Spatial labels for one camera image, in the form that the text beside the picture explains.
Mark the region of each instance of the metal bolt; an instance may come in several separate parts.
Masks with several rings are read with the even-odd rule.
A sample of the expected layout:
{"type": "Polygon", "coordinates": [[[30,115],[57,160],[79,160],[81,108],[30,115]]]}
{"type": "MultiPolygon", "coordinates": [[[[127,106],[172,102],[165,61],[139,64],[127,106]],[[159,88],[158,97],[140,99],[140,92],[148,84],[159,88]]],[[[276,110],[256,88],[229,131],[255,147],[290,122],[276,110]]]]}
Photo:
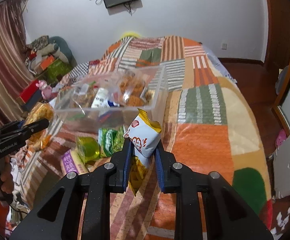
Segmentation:
{"type": "Polygon", "coordinates": [[[104,168],[107,169],[107,170],[110,170],[113,167],[114,167],[113,163],[105,163],[105,165],[104,165],[104,168]]]}
{"type": "Polygon", "coordinates": [[[69,173],[66,174],[66,177],[67,177],[68,179],[73,179],[73,178],[76,177],[76,173],[73,172],[73,171],[71,171],[71,172],[69,172],[69,173]]]}
{"type": "Polygon", "coordinates": [[[218,179],[219,178],[219,173],[217,172],[217,171],[212,171],[211,172],[211,177],[213,178],[213,179],[218,179]]]}
{"type": "Polygon", "coordinates": [[[179,169],[183,168],[183,165],[181,163],[174,163],[173,168],[179,170],[179,169]]]}

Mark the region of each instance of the bed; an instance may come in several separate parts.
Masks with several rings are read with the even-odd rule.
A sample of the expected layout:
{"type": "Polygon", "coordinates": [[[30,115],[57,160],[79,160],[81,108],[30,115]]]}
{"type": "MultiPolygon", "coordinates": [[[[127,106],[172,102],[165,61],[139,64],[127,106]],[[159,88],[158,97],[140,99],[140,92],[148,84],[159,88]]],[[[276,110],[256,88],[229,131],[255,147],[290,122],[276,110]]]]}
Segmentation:
{"type": "MultiPolygon", "coordinates": [[[[162,125],[165,150],[196,172],[221,173],[257,214],[265,214],[263,221],[270,229],[271,189],[256,120],[227,70],[201,43],[178,36],[125,37],[97,64],[75,67],[58,88],[87,75],[161,63],[169,85],[162,125]]],[[[97,138],[69,130],[58,117],[48,133],[47,148],[35,152],[25,147],[17,154],[22,160],[21,196],[29,209],[63,176],[60,158],[75,146],[75,136],[97,138]]],[[[91,170],[107,161],[100,159],[91,170]]],[[[111,239],[173,239],[175,201],[174,194],[160,192],[152,165],[136,196],[129,188],[111,195],[111,239]]]]}

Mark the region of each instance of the wall socket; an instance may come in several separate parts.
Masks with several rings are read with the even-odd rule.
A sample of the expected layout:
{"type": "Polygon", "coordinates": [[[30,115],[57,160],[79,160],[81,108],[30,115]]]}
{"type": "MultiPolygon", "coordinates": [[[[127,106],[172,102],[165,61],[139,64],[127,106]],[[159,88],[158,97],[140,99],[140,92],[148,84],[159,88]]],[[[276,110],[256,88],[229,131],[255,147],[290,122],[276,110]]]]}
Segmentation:
{"type": "Polygon", "coordinates": [[[223,42],[220,48],[223,50],[227,50],[227,43],[223,42]]]}

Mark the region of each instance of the pink slipper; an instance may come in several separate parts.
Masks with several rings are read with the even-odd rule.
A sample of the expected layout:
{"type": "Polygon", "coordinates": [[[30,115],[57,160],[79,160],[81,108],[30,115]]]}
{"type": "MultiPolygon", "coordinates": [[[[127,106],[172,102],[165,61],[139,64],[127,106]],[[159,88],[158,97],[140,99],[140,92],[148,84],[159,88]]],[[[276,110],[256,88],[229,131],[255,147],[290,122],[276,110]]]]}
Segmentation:
{"type": "Polygon", "coordinates": [[[278,137],[275,141],[276,148],[278,148],[283,143],[283,141],[286,139],[287,139],[287,135],[286,135],[285,131],[283,129],[281,129],[279,134],[278,134],[278,137]]]}

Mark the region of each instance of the curtain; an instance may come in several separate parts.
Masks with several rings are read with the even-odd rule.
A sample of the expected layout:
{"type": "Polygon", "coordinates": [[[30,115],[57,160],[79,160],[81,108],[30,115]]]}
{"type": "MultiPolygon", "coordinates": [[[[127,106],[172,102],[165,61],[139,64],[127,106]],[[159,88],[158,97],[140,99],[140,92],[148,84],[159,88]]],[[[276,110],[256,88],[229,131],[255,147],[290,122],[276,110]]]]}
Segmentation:
{"type": "Polygon", "coordinates": [[[20,120],[22,110],[16,98],[33,76],[25,61],[25,27],[21,0],[0,3],[0,126],[20,120]]]}

